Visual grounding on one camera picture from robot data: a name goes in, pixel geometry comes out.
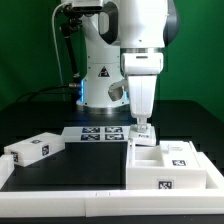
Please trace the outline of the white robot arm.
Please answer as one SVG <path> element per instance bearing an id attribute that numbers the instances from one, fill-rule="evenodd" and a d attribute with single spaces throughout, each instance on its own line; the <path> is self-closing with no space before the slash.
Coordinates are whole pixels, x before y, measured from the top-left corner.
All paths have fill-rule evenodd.
<path id="1" fill-rule="evenodd" d="M 95 113 L 128 106 L 145 133 L 152 115 L 157 76 L 164 67 L 163 49 L 179 29 L 174 0 L 61 0 L 68 18 L 65 37 L 81 28 L 87 73 L 74 71 L 81 86 L 77 105 Z"/>

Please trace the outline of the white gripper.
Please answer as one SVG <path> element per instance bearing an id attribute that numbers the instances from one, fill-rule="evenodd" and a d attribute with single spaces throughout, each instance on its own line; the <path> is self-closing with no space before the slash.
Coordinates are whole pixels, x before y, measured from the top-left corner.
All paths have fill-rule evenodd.
<path id="1" fill-rule="evenodd" d="M 128 77 L 130 110 L 133 118 L 137 119 L 137 131 L 147 130 L 147 119 L 152 115 L 156 75 L 136 75 Z"/>

